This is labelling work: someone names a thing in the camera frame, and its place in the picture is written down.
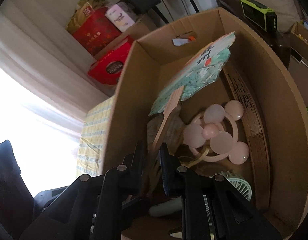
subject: metal screw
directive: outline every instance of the metal screw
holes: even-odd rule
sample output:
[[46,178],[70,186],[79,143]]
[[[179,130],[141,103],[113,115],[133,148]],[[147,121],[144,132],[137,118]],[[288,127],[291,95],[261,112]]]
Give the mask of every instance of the metal screw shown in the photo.
[[185,172],[185,171],[187,171],[187,168],[185,166],[179,166],[179,167],[177,167],[177,170],[179,172]]
[[216,181],[223,181],[224,180],[224,176],[219,175],[219,174],[215,175],[214,178],[215,178]]
[[88,181],[90,178],[90,176],[88,176],[87,174],[83,174],[79,177],[80,181]]
[[126,165],[124,165],[124,164],[121,164],[121,165],[118,165],[117,166],[117,170],[118,171],[124,171],[124,170],[126,170],[127,169],[127,167],[126,167]]

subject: speaker stand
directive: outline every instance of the speaker stand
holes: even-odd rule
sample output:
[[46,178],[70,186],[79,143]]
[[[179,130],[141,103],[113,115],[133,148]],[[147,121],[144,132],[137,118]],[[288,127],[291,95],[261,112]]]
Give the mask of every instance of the speaker stand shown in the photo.
[[169,24],[169,21],[165,18],[165,16],[161,13],[156,5],[152,9],[158,14],[159,17],[161,17],[164,23]]
[[199,12],[199,10],[198,10],[198,8],[197,8],[197,6],[196,6],[196,4],[195,4],[195,2],[194,2],[194,0],[189,0],[190,2],[191,2],[191,4],[193,5],[193,7],[194,7],[194,10],[195,10],[195,12]]

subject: pink ring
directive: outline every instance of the pink ring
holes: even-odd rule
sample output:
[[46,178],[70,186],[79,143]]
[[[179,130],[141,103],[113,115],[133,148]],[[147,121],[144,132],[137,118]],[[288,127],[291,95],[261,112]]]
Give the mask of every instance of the pink ring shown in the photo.
[[[194,123],[194,122],[197,122],[202,116],[204,115],[204,111],[199,113],[197,116],[194,117],[194,119],[192,120],[191,123]],[[236,122],[234,121],[233,117],[231,117],[230,114],[228,114],[227,112],[225,112],[225,117],[226,119],[230,122],[231,126],[232,126],[232,129],[233,129],[233,142],[235,145],[235,143],[237,143],[237,140],[238,140],[238,128],[237,128],[237,124]],[[198,150],[196,150],[195,148],[192,148],[190,147],[189,148],[191,150],[191,152],[196,156],[196,157],[200,157],[202,154],[200,152],[198,152]],[[225,159],[226,157],[228,157],[229,155],[229,152],[228,153],[225,153],[225,154],[220,154],[220,155],[217,155],[217,156],[206,156],[203,160],[206,161],[206,162],[218,162],[220,160],[223,160]]]

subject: red box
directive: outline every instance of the red box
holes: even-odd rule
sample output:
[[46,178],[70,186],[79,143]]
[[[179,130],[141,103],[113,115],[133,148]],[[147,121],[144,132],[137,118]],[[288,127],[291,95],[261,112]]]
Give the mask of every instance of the red box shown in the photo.
[[107,7],[101,7],[92,12],[91,8],[89,18],[72,35],[92,56],[121,35],[118,28],[105,16],[107,10]]
[[102,84],[117,84],[132,44],[133,39],[127,36],[113,50],[92,64],[88,74]]

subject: smartphone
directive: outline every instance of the smartphone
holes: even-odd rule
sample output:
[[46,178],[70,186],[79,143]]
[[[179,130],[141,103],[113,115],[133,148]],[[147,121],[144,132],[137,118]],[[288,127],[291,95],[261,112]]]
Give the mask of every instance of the smartphone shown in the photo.
[[300,55],[296,50],[294,50],[293,48],[291,48],[291,52],[290,55],[298,62],[301,63],[303,60],[302,55]]

